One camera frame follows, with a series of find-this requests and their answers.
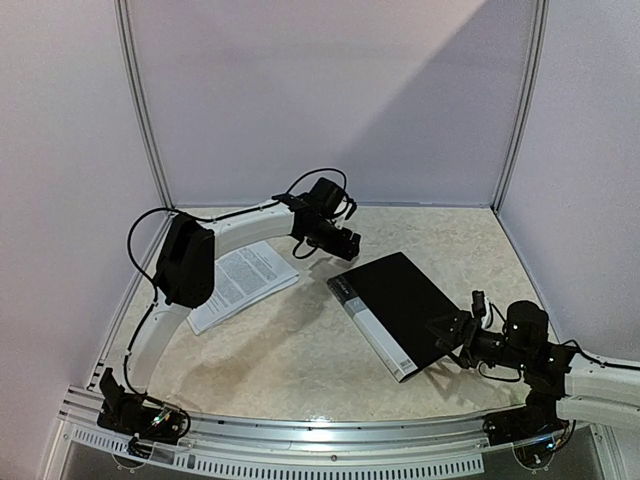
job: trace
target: paper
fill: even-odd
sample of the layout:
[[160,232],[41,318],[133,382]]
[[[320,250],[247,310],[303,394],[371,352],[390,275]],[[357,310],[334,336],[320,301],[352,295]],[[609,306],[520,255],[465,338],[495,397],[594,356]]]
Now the paper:
[[188,317],[193,333],[220,324],[240,310],[298,281],[298,272],[267,242],[258,242],[216,261],[213,295]]

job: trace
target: black cable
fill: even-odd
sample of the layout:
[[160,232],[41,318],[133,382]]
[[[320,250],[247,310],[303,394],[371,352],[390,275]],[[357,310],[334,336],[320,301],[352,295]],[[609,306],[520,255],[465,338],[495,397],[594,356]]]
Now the black cable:
[[573,432],[575,432],[575,430],[576,430],[576,421],[574,420],[573,425],[571,426],[571,431],[569,432],[569,436],[567,437],[567,439],[563,440],[560,445],[558,445],[552,450],[552,452],[558,453],[560,450],[562,450],[567,445],[567,443],[569,443],[569,440],[571,440],[571,438],[573,437]]
[[237,217],[238,215],[244,215],[245,213],[259,212],[260,210],[265,210],[267,208],[275,207],[280,202],[268,203],[267,205],[258,205],[257,207],[245,208],[244,210],[236,210],[235,212],[225,213],[224,215],[220,215],[219,217],[211,220],[212,222],[219,222],[221,220],[226,220],[227,218]]
[[323,167],[323,168],[316,168],[315,170],[309,170],[307,173],[301,175],[300,177],[298,177],[298,179],[293,182],[291,184],[291,186],[287,189],[286,193],[291,193],[291,190],[293,190],[296,185],[298,185],[302,180],[304,180],[305,178],[307,178],[310,175],[314,175],[316,173],[321,173],[321,172],[335,172],[338,173],[342,176],[342,189],[346,192],[347,191],[347,175],[340,170],[339,168],[333,168],[333,167]]
[[[313,175],[315,173],[320,173],[320,172],[336,172],[338,174],[340,174],[343,178],[343,190],[345,191],[346,194],[346,189],[347,189],[347,176],[346,174],[342,171],[339,170],[337,168],[332,168],[332,167],[326,167],[326,168],[318,168],[315,170],[311,170],[307,173],[305,173],[304,175],[300,176],[295,182],[293,182],[291,184],[291,186],[287,189],[286,193],[290,193],[295,187],[296,185],[298,185],[298,183],[300,183],[303,179],[307,178],[310,175]],[[340,215],[343,215],[345,212],[347,212],[348,208],[350,207],[350,197],[347,196],[347,205],[345,206],[344,210],[342,212],[340,212],[339,214],[337,214],[334,218],[338,218]],[[279,201],[274,201],[272,203],[266,204],[266,205],[258,205],[255,207],[251,207],[251,208],[246,208],[246,209],[242,209],[242,210],[237,210],[234,212],[230,212],[230,213],[226,213],[223,215],[220,215],[216,218],[201,218],[201,217],[196,217],[194,215],[191,215],[187,212],[184,212],[182,210],[178,210],[176,208],[170,208],[170,207],[157,207],[157,208],[152,208],[151,210],[148,210],[146,212],[144,212],[142,215],[140,215],[131,225],[131,228],[129,229],[129,233],[127,234],[127,254],[129,256],[129,260],[131,261],[131,264],[135,267],[135,269],[143,276],[143,278],[147,279],[149,281],[149,283],[151,283],[151,286],[153,287],[153,301],[151,303],[151,305],[149,306],[149,308],[147,308],[146,312],[144,313],[144,315],[142,316],[142,318],[140,319],[140,321],[138,322],[138,325],[136,326],[135,331],[133,332],[133,335],[131,336],[131,340],[129,341],[129,345],[127,347],[127,351],[125,353],[123,362],[122,362],[122,369],[123,369],[123,376],[124,376],[124,381],[126,386],[129,388],[129,390],[131,390],[135,395],[138,395],[139,397],[141,397],[143,400],[154,403],[156,405],[164,405],[164,403],[152,396],[150,396],[147,392],[141,393],[138,392],[133,385],[131,384],[130,380],[129,380],[129,373],[128,373],[128,362],[129,362],[129,357],[131,355],[131,351],[133,349],[133,345],[135,344],[136,338],[138,337],[138,334],[140,333],[144,323],[146,322],[146,320],[148,319],[149,315],[151,314],[151,312],[153,311],[153,308],[157,305],[158,302],[158,286],[154,283],[153,278],[142,268],[142,266],[137,262],[137,260],[135,259],[134,255],[133,255],[133,248],[132,248],[132,240],[133,240],[133,234],[136,230],[136,228],[138,227],[138,225],[140,224],[140,222],[142,222],[142,220],[144,220],[145,218],[149,217],[150,215],[153,215],[154,213],[158,213],[158,212],[167,212],[167,213],[173,213],[173,214],[182,214],[182,215],[186,215],[187,217],[196,220],[198,222],[202,222],[202,223],[213,223],[213,222],[218,222],[218,221],[222,221],[222,220],[226,220],[228,218],[233,218],[239,215],[244,215],[247,213],[252,213],[252,212],[257,212],[260,210],[264,210],[264,209],[268,209],[271,207],[276,206],[277,204],[279,204]],[[298,245],[296,245],[296,247],[293,250],[293,255],[294,257],[302,260],[305,258],[309,258],[311,255],[313,255],[317,250],[318,247],[314,247],[309,253],[298,257],[296,255],[296,252],[298,250],[298,248],[300,247],[300,245],[303,242],[300,241],[298,243]],[[154,426],[150,426],[144,433],[143,435],[145,435],[147,438],[151,439],[151,440],[155,440],[155,441],[177,441],[180,438],[184,437],[189,430],[191,429],[191,416],[182,408],[179,409],[179,412],[184,416],[187,425],[185,427],[185,429],[178,434],[177,437],[171,437],[171,438],[163,438],[163,437],[156,437],[156,436],[149,436],[149,432],[153,430],[153,428],[155,428]],[[149,450],[148,452],[146,450],[148,450],[149,447],[146,447],[144,445],[138,445],[138,437],[133,437],[131,439],[131,441],[128,444],[128,450],[129,452],[131,452],[132,454],[142,457],[142,458],[149,458],[151,451]]]
[[298,256],[296,253],[298,252],[298,248],[300,248],[300,245],[302,245],[303,243],[304,243],[304,240],[300,240],[298,244],[295,247],[293,247],[293,252],[291,252],[291,254],[293,255],[293,258],[296,258],[298,260],[305,260],[318,251],[318,247],[313,247],[310,252],[305,253],[304,255]]
[[507,323],[507,320],[504,318],[504,315],[502,315],[502,312],[500,311],[500,309],[498,309],[498,307],[495,306],[494,303],[489,303],[489,307],[491,308],[492,318],[493,318],[493,310],[495,310],[496,312],[498,312],[498,315],[500,315],[500,318],[502,319],[502,323]]
[[495,380],[498,382],[506,382],[506,383],[518,383],[520,380],[522,380],[522,370],[518,369],[518,378],[500,378],[500,377],[492,377],[491,375],[485,375],[484,373],[482,373],[482,365],[486,365],[485,362],[480,362],[480,364],[478,365],[478,373],[484,377],[487,378],[489,380]]
[[635,367],[633,365],[622,365],[620,363],[609,363],[609,362],[603,362],[602,360],[598,360],[597,358],[594,358],[591,355],[586,354],[584,352],[584,350],[582,350],[582,347],[580,346],[580,344],[577,341],[573,340],[573,339],[567,340],[562,345],[568,345],[570,343],[573,343],[576,346],[576,348],[578,349],[578,353],[580,355],[582,355],[584,358],[586,358],[590,362],[593,362],[593,363],[595,363],[597,365],[600,365],[602,367],[609,367],[609,368],[619,368],[621,370],[640,371],[640,367]]

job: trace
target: white arm segment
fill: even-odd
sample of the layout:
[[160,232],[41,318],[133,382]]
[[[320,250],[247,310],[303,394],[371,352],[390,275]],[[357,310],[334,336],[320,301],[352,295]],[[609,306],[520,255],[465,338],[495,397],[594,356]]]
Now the white arm segment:
[[[601,362],[640,368],[638,362],[586,353]],[[600,366],[579,354],[570,367],[568,396],[557,404],[559,418],[640,430],[640,371]]]
[[[225,253],[260,240],[289,235],[293,228],[293,219],[294,214],[289,207],[279,203],[220,222],[203,224],[203,227],[213,230],[216,234],[217,259]],[[190,312],[191,308],[182,305],[167,305],[164,295],[159,292],[158,304],[138,332],[127,365],[129,382],[136,390],[147,389],[158,360]]]

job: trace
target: book spine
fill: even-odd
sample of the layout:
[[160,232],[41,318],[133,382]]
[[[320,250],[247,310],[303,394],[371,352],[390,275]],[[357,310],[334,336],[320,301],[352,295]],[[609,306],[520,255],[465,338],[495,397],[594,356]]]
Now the book spine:
[[330,278],[327,285],[396,380],[401,382],[418,370],[343,276]]

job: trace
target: marble-patterned floor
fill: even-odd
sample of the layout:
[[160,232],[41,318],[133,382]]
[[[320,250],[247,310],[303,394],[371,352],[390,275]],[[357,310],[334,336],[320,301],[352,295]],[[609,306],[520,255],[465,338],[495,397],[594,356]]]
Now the marble-patterned floor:
[[[490,210],[361,207],[349,228],[362,235],[356,265],[402,251],[461,308],[469,308],[476,289],[503,312],[516,300],[538,302]],[[524,401],[524,383],[461,372],[448,359],[397,383],[325,284],[348,265],[323,253],[296,260],[293,239],[270,244],[300,272],[300,281],[200,336],[184,322],[160,359],[150,394],[192,411],[279,420],[419,419]],[[114,369],[121,369],[124,347],[150,300],[143,282],[109,352]],[[493,328],[500,328],[498,319]]]

